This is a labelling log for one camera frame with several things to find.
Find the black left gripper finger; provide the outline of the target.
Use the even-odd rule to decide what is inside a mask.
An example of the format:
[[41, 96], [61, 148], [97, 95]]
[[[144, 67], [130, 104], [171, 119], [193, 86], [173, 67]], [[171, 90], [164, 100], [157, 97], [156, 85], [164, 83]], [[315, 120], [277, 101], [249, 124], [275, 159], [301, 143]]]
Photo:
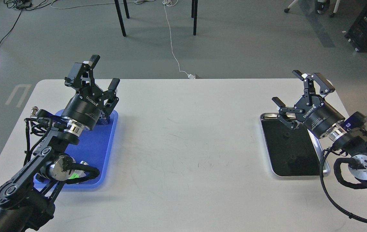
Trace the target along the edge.
[[119, 83], [119, 78], [113, 78], [107, 91], [103, 92], [102, 100], [105, 101], [105, 107], [115, 107], [119, 102], [119, 98], [117, 97], [117, 87]]
[[101, 89], [95, 84], [93, 69], [100, 59], [99, 55], [92, 55], [89, 61], [74, 63], [68, 76], [64, 78], [64, 85], [75, 90], [80, 96], [101, 96]]

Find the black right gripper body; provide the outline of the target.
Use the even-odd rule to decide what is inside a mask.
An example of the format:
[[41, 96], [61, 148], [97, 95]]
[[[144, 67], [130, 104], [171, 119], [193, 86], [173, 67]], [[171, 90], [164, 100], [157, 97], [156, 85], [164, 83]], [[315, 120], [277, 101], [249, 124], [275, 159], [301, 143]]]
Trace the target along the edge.
[[297, 109], [303, 110], [296, 113], [296, 119], [320, 139], [333, 124], [344, 120], [344, 116], [328, 104], [319, 95], [311, 96], [311, 103], [306, 104], [307, 98], [302, 96], [295, 104]]

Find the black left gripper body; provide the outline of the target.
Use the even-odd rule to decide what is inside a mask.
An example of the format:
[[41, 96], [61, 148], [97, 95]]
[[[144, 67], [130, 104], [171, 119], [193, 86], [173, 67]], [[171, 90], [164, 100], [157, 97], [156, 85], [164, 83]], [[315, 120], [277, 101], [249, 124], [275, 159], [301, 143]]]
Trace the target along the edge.
[[62, 112], [62, 117], [71, 118], [92, 130], [101, 114], [110, 115], [114, 110], [114, 107], [105, 107], [103, 92], [101, 90], [100, 97], [74, 95]]

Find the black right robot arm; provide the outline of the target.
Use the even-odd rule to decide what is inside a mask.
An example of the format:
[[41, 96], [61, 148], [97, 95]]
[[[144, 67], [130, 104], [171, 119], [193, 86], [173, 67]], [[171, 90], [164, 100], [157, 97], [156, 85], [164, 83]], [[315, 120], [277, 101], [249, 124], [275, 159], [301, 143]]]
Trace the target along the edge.
[[344, 118], [325, 99], [335, 91], [334, 86], [318, 72], [293, 74], [303, 81], [303, 95], [293, 107], [287, 107], [278, 97], [272, 101], [279, 107], [277, 118], [289, 129], [304, 125], [316, 138], [329, 138], [333, 144], [322, 151], [320, 167], [323, 167], [330, 153], [345, 154], [337, 158], [334, 175], [337, 181], [351, 189], [367, 189], [367, 130], [365, 115], [353, 113]]

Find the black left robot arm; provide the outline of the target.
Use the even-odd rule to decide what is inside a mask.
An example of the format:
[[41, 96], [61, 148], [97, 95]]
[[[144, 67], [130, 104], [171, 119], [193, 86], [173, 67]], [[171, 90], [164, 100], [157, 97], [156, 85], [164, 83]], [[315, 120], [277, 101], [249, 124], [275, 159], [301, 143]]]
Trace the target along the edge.
[[76, 163], [65, 151], [79, 144], [84, 130], [109, 123], [119, 101], [120, 79], [113, 78], [106, 91], [96, 84], [93, 70], [100, 59], [76, 62], [64, 84], [75, 95], [61, 115], [33, 107], [24, 119], [27, 150], [23, 167], [0, 186], [0, 232], [24, 232], [39, 228], [53, 218], [55, 200], [64, 185], [95, 179], [100, 171]]

